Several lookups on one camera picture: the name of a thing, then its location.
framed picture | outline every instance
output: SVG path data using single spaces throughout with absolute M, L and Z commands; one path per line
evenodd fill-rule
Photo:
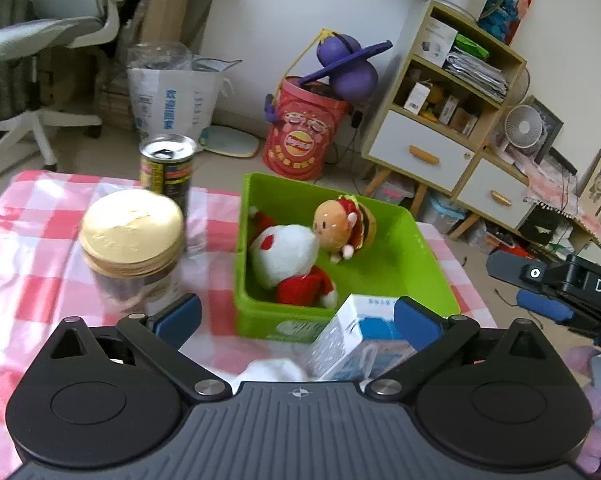
M 588 213 L 597 216 L 601 211 L 601 151 L 594 159 L 580 193 L 579 203 Z
M 558 137 L 563 127 L 563 121 L 561 121 L 554 113 L 552 113 L 548 107 L 540 102 L 536 97 L 529 96 L 524 104 L 531 106 L 536 110 L 541 119 L 543 120 L 543 134 L 540 140 L 529 148 L 529 151 L 525 151 L 525 155 L 533 157 L 534 162 L 540 164 L 548 154 L 549 149 L 554 144 L 556 137 Z

orange plush toy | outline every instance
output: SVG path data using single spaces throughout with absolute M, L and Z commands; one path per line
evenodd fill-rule
M 276 225 L 251 208 L 256 239 L 249 255 L 259 285 L 276 289 L 276 302 L 296 306 L 337 306 L 337 290 L 327 273 L 315 265 L 319 239 L 308 227 Z
M 349 260 L 354 253 L 370 245 L 376 236 L 376 219 L 355 196 L 341 195 L 327 200 L 314 213 L 314 232 L 321 248 L 332 254 L 331 260 Z

hand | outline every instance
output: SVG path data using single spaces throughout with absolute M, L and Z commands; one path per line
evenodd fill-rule
M 589 360 L 599 353 L 591 346 L 577 346 L 568 350 L 564 359 L 572 370 L 591 378 Z M 598 420 L 601 417 L 601 393 L 593 386 L 585 387 L 583 392 L 592 406 L 594 420 Z M 590 474 L 595 473 L 601 466 L 601 430 L 596 426 L 587 435 L 577 464 L 583 471 Z

office chair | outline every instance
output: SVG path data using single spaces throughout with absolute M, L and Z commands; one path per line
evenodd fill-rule
M 95 115 L 58 112 L 40 106 L 36 77 L 36 55 L 44 48 L 61 45 L 77 48 L 108 43 L 120 26 L 116 3 L 121 0 L 30 0 L 38 20 L 0 29 L 0 61 L 32 57 L 32 78 L 27 110 L 0 122 L 0 153 L 33 132 L 45 161 L 44 168 L 56 171 L 56 156 L 45 135 L 45 126 L 88 126 L 100 134 L 103 121 Z

cabinet drawer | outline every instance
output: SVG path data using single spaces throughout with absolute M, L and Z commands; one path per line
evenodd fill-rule
M 370 155 L 451 191 L 473 153 L 435 130 L 390 110 Z
M 526 190 L 525 184 L 482 159 L 458 200 L 516 229 L 532 208 L 532 203 L 523 202 Z

